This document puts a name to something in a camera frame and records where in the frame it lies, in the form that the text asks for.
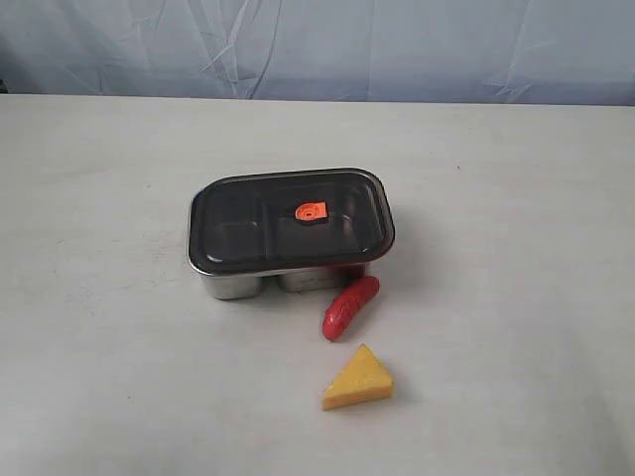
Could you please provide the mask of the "red toy sausage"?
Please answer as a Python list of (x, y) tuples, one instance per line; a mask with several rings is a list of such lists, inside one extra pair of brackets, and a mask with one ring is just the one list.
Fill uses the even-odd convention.
[(329, 341), (337, 340), (355, 315), (376, 297), (379, 290), (380, 281), (373, 276), (365, 276), (351, 283), (325, 311), (322, 335)]

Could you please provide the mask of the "blue-white backdrop cloth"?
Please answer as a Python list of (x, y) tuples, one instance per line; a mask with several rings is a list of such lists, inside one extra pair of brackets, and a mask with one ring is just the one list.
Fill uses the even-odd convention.
[(11, 93), (632, 105), (630, 1), (5, 1)]

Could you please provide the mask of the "yellow toy cheese wedge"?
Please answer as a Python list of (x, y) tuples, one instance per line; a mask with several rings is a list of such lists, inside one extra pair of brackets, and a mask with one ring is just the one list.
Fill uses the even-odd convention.
[(323, 411), (391, 398), (394, 380), (366, 344), (361, 344), (343, 369), (325, 389)]

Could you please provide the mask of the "steel two-compartment lunch box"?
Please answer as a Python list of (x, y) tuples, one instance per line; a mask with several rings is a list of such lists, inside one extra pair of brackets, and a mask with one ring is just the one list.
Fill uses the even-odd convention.
[(286, 293), (341, 288), (368, 274), (370, 264), (385, 256), (395, 238), (364, 244), (359, 238), (227, 240), (190, 236), (188, 259), (211, 296), (220, 300), (253, 298), (267, 278)]

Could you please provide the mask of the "dark lid with orange seal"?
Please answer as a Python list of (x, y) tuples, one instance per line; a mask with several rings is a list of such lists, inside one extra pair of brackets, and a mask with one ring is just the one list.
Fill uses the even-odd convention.
[(362, 169), (222, 178), (190, 205), (189, 260), (211, 277), (370, 263), (394, 239), (383, 184)]

